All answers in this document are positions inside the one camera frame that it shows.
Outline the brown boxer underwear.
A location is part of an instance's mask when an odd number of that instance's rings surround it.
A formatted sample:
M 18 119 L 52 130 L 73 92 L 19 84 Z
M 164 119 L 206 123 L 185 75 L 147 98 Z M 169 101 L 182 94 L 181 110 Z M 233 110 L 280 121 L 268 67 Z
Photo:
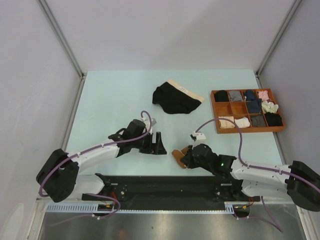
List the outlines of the brown boxer underwear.
M 192 151 L 192 146 L 188 145 L 185 148 L 178 150 L 174 149 L 171 154 L 177 164 L 182 168 L 182 169 L 190 169 L 191 168 L 191 151 Z

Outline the black underwear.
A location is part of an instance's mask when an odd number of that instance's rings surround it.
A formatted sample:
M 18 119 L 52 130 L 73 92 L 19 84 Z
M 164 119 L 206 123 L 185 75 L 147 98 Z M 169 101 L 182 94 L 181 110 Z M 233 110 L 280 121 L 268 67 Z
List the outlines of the black underwear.
M 166 114 L 190 114 L 205 98 L 187 90 L 172 79 L 157 86 L 152 94 L 152 103 L 160 105 Z

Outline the navy blue underwear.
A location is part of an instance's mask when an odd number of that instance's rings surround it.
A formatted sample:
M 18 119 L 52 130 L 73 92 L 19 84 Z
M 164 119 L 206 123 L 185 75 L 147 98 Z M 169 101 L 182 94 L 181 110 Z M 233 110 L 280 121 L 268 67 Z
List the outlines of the navy blue underwear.
M 258 98 L 246 103 L 249 114 L 259 114 L 262 111 L 262 99 Z

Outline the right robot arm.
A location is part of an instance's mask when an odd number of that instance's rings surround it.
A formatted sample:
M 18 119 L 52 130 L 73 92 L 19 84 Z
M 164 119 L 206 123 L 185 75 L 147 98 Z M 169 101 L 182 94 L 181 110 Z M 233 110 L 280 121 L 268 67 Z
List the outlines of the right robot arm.
M 208 145 L 199 144 L 186 147 L 178 163 L 188 169 L 203 168 L 228 181 L 240 181 L 230 188 L 237 201 L 247 196 L 289 199 L 302 209 L 320 210 L 320 176 L 301 161 L 291 165 L 254 165 L 235 156 L 217 155 Z

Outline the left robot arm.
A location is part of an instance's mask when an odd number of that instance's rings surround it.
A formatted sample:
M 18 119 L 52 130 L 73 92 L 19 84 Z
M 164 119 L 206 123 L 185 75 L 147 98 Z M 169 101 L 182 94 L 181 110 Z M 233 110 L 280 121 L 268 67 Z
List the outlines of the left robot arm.
M 141 154 L 166 155 L 161 132 L 152 132 L 155 124 L 154 118 L 133 119 L 127 127 L 109 135 L 107 141 L 99 145 L 76 153 L 67 153 L 61 148 L 54 150 L 36 176 L 39 194 L 55 203 L 75 193 L 94 194 L 100 200 L 107 199 L 111 188 L 101 174 L 79 177 L 79 173 L 132 149 Z

